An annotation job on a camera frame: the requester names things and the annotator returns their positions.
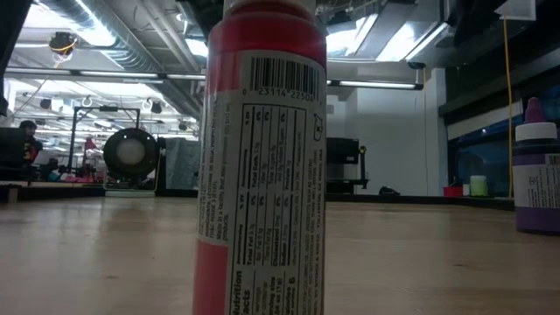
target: yellow cable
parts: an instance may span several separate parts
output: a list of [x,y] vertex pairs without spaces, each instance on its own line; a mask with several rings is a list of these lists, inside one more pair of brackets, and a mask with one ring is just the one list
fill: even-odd
[[514,97],[511,88],[511,75],[509,72],[509,47],[508,47],[508,19],[504,15],[504,46],[506,47],[506,77],[507,77],[507,96],[509,97],[509,198],[512,198],[514,190],[514,152],[513,152],[513,126],[512,114],[514,108]]
[[68,49],[74,47],[74,45],[76,45],[77,42],[78,42],[78,39],[75,39],[75,40],[73,41],[72,44],[70,44],[70,45],[68,45],[68,46],[66,46],[66,47],[62,47],[62,48],[52,48],[52,47],[49,46],[49,48],[51,48],[51,50],[54,51],[54,52],[65,52],[65,51],[67,51]]

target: person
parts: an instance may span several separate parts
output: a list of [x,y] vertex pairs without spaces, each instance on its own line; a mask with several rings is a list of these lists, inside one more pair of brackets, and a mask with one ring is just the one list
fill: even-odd
[[32,121],[23,121],[19,124],[19,128],[25,130],[27,134],[24,145],[24,161],[27,164],[31,164],[39,154],[39,151],[43,150],[43,144],[35,139],[37,124]]

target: gray curtain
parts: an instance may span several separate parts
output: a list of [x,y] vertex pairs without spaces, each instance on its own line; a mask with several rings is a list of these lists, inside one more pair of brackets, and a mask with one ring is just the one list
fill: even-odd
[[183,138],[165,139],[166,163],[165,188],[198,189],[200,167],[200,141]]

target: white label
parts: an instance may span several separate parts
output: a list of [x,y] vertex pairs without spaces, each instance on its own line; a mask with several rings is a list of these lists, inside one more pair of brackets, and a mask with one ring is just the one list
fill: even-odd
[[287,52],[240,55],[240,89],[207,98],[199,238],[229,249],[226,314],[319,315],[325,70]]
[[560,154],[543,154],[541,164],[514,166],[516,207],[560,208]]

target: white wall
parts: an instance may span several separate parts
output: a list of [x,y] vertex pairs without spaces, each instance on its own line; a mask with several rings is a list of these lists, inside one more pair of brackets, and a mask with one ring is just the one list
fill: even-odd
[[333,113],[326,114],[326,136],[346,137],[346,102],[340,101],[337,95],[328,95],[326,104],[332,105]]
[[[345,137],[366,146],[370,179],[367,190],[356,193],[377,194],[391,186],[402,195],[442,195],[447,138],[438,106],[445,103],[444,75],[434,70],[425,91],[358,88],[347,98]],[[358,170],[348,177],[357,178]]]

